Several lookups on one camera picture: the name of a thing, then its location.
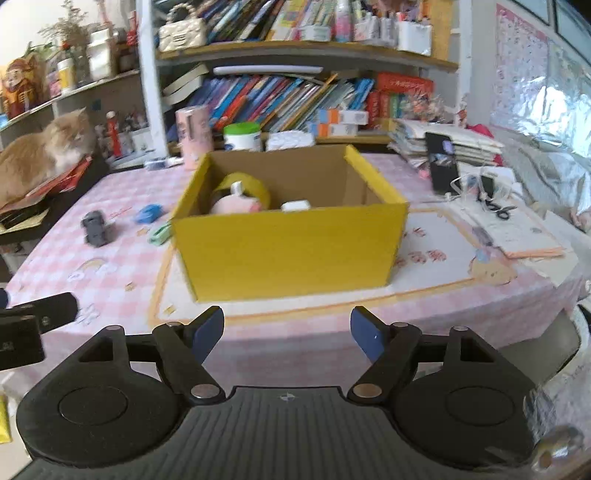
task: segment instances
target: paper stack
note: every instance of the paper stack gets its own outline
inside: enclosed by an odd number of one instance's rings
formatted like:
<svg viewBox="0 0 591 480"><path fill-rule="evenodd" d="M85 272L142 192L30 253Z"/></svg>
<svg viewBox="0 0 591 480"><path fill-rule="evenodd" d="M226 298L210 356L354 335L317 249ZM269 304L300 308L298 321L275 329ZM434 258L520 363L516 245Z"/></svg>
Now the paper stack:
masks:
<svg viewBox="0 0 591 480"><path fill-rule="evenodd" d="M503 144L471 130L446 124L430 124L419 120L397 119L389 132L395 150L413 167L427 162L425 133L447 135L456 147L456 159L473 165L494 165L495 156L501 154Z"/></svg>

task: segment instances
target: scissors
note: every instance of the scissors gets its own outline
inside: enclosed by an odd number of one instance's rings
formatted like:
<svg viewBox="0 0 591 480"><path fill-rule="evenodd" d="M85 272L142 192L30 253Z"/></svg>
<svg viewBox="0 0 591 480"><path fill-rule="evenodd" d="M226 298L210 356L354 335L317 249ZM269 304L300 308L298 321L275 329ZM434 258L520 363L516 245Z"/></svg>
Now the scissors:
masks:
<svg viewBox="0 0 591 480"><path fill-rule="evenodd" d="M491 212L495 212L496 216L501 220L508 220L511 218L511 210L515 210L517 207L514 205L510 205L508 207L500 207L492 200L485 200L484 201L486 208L488 208Z"/></svg>

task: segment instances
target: pink poster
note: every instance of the pink poster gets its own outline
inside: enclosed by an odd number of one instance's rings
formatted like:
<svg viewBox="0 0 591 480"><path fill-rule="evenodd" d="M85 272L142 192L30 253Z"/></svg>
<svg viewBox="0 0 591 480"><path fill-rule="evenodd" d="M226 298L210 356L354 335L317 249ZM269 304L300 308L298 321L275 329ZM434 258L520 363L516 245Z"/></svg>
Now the pink poster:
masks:
<svg viewBox="0 0 591 480"><path fill-rule="evenodd" d="M496 77L491 123L536 134L548 76L548 38L496 6Z"/></svg>

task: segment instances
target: yellow cardboard box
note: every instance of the yellow cardboard box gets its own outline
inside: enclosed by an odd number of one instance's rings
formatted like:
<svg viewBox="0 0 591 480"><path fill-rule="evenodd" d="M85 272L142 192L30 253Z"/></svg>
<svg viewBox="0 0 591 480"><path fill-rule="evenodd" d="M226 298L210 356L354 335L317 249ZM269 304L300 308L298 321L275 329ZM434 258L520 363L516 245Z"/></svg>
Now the yellow cardboard box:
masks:
<svg viewBox="0 0 591 480"><path fill-rule="evenodd" d="M240 171L262 181L271 209L208 215L213 189ZM311 210L282 212L306 199ZM300 296L387 283L408 202L351 145L206 155L171 220L201 301Z"/></svg>

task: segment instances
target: white handbag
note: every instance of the white handbag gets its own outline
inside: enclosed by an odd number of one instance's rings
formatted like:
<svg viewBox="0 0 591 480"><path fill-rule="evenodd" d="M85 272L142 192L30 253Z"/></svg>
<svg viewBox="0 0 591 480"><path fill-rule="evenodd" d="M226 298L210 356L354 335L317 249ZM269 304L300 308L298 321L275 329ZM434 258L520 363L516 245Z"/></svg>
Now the white handbag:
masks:
<svg viewBox="0 0 591 480"><path fill-rule="evenodd" d="M184 20L173 22L177 10L185 8L189 15ZM160 27L160 51L175 51L184 48L201 47L206 43L206 26L203 18L195 13L189 4L178 4L168 12L166 25Z"/></svg>

